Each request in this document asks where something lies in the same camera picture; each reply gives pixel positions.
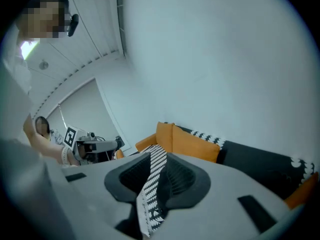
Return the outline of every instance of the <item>bright light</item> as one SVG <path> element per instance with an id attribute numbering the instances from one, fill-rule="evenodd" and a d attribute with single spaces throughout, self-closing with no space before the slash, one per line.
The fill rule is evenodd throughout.
<path id="1" fill-rule="evenodd" d="M 22 45 L 21 45 L 21 53 L 22 53 L 22 57 L 24 59 L 26 59 L 28 57 L 28 55 L 31 53 L 31 51 L 36 47 L 36 45 L 39 43 L 39 41 L 33 41 L 33 42 L 28 42 L 25 41 Z"/>

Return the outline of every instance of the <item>ceiling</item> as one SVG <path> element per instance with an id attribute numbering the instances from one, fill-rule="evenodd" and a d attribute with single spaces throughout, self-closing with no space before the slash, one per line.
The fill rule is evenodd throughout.
<path id="1" fill-rule="evenodd" d="M 71 14 L 79 14 L 79 24 L 72 37 L 39 43 L 26 58 L 32 74 L 29 97 L 34 118 L 44 102 L 59 86 L 86 65 L 121 50 L 114 31 L 113 0 L 69 0 Z M 48 68 L 40 69 L 42 61 Z"/>

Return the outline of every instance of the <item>wall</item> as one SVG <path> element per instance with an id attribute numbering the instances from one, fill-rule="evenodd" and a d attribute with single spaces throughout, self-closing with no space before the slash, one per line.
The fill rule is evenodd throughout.
<path id="1" fill-rule="evenodd" d="M 163 117 L 155 109 L 148 87 L 118 52 L 92 62 L 71 76 L 50 96 L 37 116 L 47 117 L 58 103 L 93 78 L 116 130 L 129 146 L 124 155 L 131 155 L 137 151 L 137 142 L 155 133 L 157 122 L 163 121 Z"/>
<path id="2" fill-rule="evenodd" d="M 318 53 L 286 0 L 123 0 L 123 15 L 165 121 L 320 162 Z"/>
<path id="3" fill-rule="evenodd" d="M 95 80 L 73 93 L 60 107 L 66 125 L 94 132 L 96 136 L 106 140 L 115 140 L 119 135 L 106 110 Z M 56 108 L 47 119 L 52 129 L 58 129 L 62 136 L 65 136 L 66 128 L 59 108 Z"/>

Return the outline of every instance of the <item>patterned shirt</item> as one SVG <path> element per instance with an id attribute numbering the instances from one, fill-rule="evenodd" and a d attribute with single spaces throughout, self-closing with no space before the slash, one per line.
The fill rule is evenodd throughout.
<path id="1" fill-rule="evenodd" d="M 57 145 L 64 145 L 64 137 L 62 137 L 58 130 L 50 130 L 50 142 Z"/>

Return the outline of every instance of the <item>seated person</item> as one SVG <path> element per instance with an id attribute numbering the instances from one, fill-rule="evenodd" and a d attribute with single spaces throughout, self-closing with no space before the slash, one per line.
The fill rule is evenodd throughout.
<path id="1" fill-rule="evenodd" d="M 64 137 L 56 129 L 50 129 L 49 122 L 43 116 L 35 120 L 35 130 L 53 144 L 63 145 Z"/>

